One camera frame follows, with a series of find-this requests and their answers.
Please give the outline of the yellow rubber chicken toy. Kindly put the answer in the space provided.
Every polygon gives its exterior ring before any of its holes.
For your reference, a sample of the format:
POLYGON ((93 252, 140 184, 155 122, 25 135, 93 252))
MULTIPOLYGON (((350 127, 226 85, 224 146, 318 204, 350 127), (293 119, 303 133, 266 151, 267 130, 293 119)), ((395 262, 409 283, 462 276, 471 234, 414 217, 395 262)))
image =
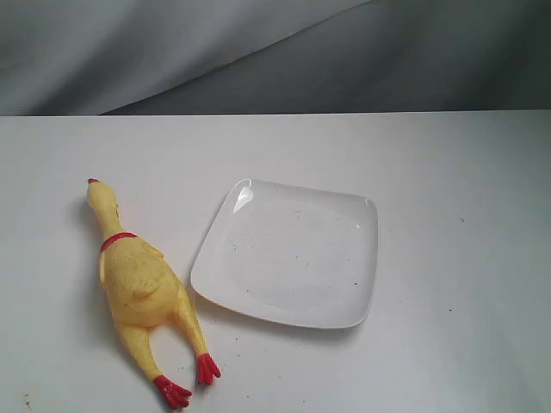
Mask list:
POLYGON ((115 330, 166 404, 172 410, 183 409, 189 405, 192 392, 173 382, 158 367, 150 341, 153 328, 170 320, 183 331, 195 352, 200 385, 211 385, 221 376, 187 290, 160 250, 122 227, 119 205, 110 186, 90 178, 87 198, 102 232, 99 280, 115 330))

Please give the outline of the white square plate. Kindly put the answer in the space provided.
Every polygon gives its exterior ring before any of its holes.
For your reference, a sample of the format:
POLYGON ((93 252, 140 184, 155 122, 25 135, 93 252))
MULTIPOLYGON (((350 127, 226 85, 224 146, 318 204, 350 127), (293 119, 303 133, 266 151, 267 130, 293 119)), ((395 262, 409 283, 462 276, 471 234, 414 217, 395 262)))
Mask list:
POLYGON ((378 213, 360 195, 243 179, 190 272, 204 299, 272 323, 353 328, 375 287, 378 213))

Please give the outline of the grey backdrop cloth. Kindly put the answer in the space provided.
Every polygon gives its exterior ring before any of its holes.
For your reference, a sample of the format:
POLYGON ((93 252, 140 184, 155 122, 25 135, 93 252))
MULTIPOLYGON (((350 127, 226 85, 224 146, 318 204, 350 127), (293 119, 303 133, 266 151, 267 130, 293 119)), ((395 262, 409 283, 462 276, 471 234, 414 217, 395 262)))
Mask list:
POLYGON ((4 115, 550 105, 547 1, 4 1, 4 115))

